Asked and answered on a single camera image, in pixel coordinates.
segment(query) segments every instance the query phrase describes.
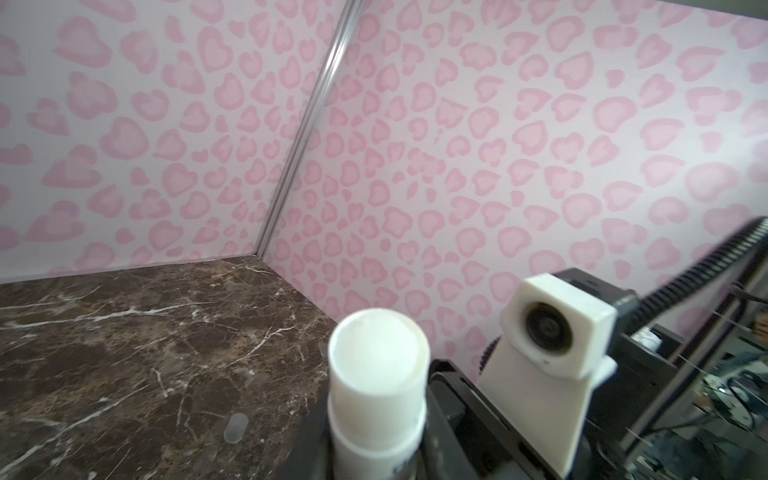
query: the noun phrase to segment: white camera housing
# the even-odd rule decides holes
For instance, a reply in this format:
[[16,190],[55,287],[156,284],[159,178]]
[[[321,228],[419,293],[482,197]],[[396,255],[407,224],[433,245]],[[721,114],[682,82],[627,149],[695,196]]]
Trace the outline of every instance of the white camera housing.
[[[534,343],[525,325],[528,312],[543,303],[563,314],[571,327],[571,347],[549,352]],[[616,322],[616,309],[549,273],[525,279],[502,311],[504,337],[541,371],[562,379],[579,380],[601,363]]]
[[[570,326],[567,348],[553,352],[531,338],[526,318],[539,304]],[[555,275],[528,278],[501,314],[502,337],[478,380],[483,395],[561,478],[573,466],[592,391],[616,371],[606,355],[616,317],[610,303]]]

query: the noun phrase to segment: pink leopard print wall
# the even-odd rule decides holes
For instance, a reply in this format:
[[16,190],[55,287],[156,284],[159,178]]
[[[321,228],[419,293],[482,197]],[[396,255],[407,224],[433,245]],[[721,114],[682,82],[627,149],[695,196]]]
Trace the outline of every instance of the pink leopard print wall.
[[[374,0],[268,261],[476,375],[520,279],[646,293],[768,214],[768,22],[641,0]],[[664,319],[690,334],[700,297]]]
[[0,2],[0,282],[253,252],[343,0]]

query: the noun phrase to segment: black corrugated tube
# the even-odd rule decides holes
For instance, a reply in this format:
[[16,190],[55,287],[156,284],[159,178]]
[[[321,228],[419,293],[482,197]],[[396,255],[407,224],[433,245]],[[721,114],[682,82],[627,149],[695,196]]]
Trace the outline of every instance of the black corrugated tube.
[[640,300],[629,313],[624,332],[632,335],[670,308],[703,289],[762,243],[768,243],[768,217],[756,217],[734,232],[715,250]]

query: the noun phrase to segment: white bottle cap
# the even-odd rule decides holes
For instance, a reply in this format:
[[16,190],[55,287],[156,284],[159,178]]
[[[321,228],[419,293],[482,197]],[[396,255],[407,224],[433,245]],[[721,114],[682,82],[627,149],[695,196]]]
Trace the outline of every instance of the white bottle cap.
[[424,427],[429,342],[419,325],[394,310],[347,316],[328,344],[333,428],[366,450],[390,450]]

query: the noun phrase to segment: heart pattern wallpaper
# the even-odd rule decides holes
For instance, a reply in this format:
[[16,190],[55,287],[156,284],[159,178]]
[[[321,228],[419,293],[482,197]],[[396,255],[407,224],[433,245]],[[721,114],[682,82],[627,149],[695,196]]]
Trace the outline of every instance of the heart pattern wallpaper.
[[343,6],[0,1],[0,281],[252,253]]
[[[768,214],[768,22],[654,0],[372,0],[266,261],[476,378],[525,277],[639,294]],[[660,322],[689,336],[714,286]]]

